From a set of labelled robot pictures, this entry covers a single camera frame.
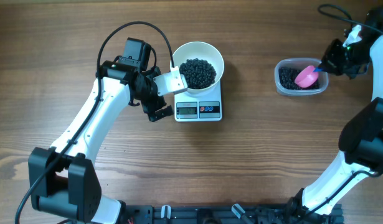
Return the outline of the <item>pink scoop with blue handle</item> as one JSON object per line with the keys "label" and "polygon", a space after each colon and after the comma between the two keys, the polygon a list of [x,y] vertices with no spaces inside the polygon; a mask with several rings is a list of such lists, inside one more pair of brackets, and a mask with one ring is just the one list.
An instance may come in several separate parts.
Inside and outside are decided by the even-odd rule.
{"label": "pink scoop with blue handle", "polygon": [[318,80],[319,72],[322,71],[321,68],[309,65],[296,76],[294,83],[300,88],[308,88]]}

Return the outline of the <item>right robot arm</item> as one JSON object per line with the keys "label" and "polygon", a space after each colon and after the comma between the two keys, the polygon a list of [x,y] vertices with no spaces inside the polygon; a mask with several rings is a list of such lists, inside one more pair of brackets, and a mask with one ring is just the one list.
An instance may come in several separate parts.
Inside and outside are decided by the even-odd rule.
{"label": "right robot arm", "polygon": [[371,9],[364,22],[348,12],[335,19],[350,23],[345,41],[334,39],[319,69],[355,78],[373,67],[372,100],[341,131],[339,152],[329,167],[309,186],[289,199],[284,223],[332,223],[334,206],[367,177],[383,174],[383,6]]}

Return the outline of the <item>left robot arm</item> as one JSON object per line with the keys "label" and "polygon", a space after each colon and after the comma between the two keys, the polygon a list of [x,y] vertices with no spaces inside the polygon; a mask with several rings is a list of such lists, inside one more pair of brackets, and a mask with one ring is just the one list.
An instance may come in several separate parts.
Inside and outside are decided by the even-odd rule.
{"label": "left robot arm", "polygon": [[151,122],[173,115],[164,96],[186,90],[179,67],[168,73],[148,67],[153,48],[127,39],[123,55],[97,63],[96,80],[85,104],[48,149],[28,159],[32,208],[80,223],[122,223],[126,204],[102,194],[95,172],[101,144],[118,115],[134,100]]}

